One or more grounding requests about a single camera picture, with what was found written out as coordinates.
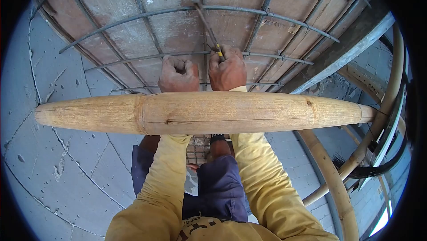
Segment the curved bamboo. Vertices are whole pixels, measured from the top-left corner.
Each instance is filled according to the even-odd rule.
[[[297,94],[169,92],[81,98],[40,105],[43,125],[134,134],[293,131],[371,121],[357,103]]]
[[[356,216],[338,171],[312,130],[300,130],[298,133],[310,150],[330,190],[339,215],[344,241],[358,241],[359,231]]]
[[[360,145],[352,153],[350,158],[341,166],[341,168],[339,168],[338,172],[342,180],[344,180],[362,162],[369,143],[371,140],[376,140],[380,135],[382,128],[387,122],[387,114],[390,114],[395,102],[400,83],[402,81],[404,54],[403,37],[399,31],[397,23],[393,25],[393,44],[393,65],[384,100],[380,106],[380,112],[377,113],[375,120],[370,127],[370,131],[366,133]],[[321,185],[318,189],[302,200],[304,206],[309,206],[319,198],[326,195],[328,191],[326,184]]]

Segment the blue shorts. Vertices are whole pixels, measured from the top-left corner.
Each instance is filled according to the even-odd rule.
[[[133,146],[131,175],[135,195],[142,189],[154,154]],[[240,181],[239,168],[231,155],[221,156],[197,169],[199,194],[184,193],[182,219],[202,215],[232,221],[247,222],[245,192]]]

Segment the concrete wall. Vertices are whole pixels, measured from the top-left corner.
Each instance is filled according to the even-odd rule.
[[[29,10],[18,22],[3,62],[1,154],[12,192],[41,240],[104,236],[111,218],[135,198],[131,148],[143,136],[42,126],[39,103],[108,95],[115,85]]]

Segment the worker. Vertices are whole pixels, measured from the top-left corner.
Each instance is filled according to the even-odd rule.
[[[227,45],[222,52],[224,62],[214,52],[209,60],[212,90],[246,92],[242,53]],[[158,85],[162,92],[199,91],[197,64],[164,57]],[[136,200],[113,217],[105,239],[338,240],[304,207],[264,133],[230,137],[235,158],[216,135],[213,161],[192,166],[199,178],[199,195],[192,196],[184,193],[191,135],[145,136],[132,155]],[[259,224],[248,222],[244,192]]]

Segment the fist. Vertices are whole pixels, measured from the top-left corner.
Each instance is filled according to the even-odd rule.
[[[220,62],[220,57],[213,51],[209,59],[209,78],[212,90],[228,91],[246,85],[247,73],[242,52],[229,45],[222,45],[221,51],[226,59],[224,62]]]
[[[157,84],[162,92],[199,91],[199,68],[189,60],[165,56]]]

